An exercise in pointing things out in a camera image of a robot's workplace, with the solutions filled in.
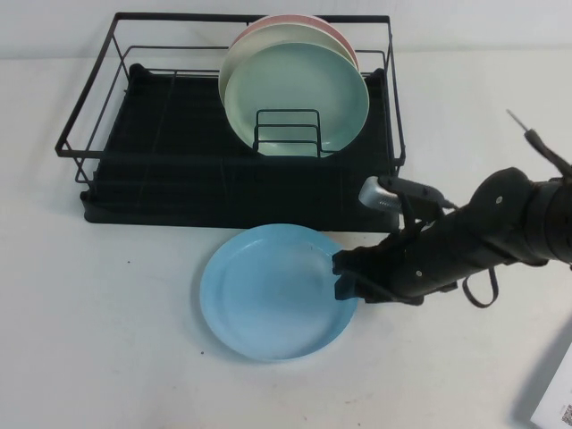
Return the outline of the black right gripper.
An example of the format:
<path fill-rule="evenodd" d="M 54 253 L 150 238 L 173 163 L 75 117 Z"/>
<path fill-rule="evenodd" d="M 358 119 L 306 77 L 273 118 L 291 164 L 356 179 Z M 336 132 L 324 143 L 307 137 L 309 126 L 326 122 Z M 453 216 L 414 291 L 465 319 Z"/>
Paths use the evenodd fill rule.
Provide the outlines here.
<path fill-rule="evenodd" d="M 335 299 L 363 299 L 367 304 L 400 303 L 419 307 L 424 298 L 411 298 L 394 279 L 405 264 L 406 246 L 412 244 L 428 223 L 416 223 L 390 233 L 374 246 L 344 249 L 332 256 L 332 272 L 341 274 L 334 284 Z"/>

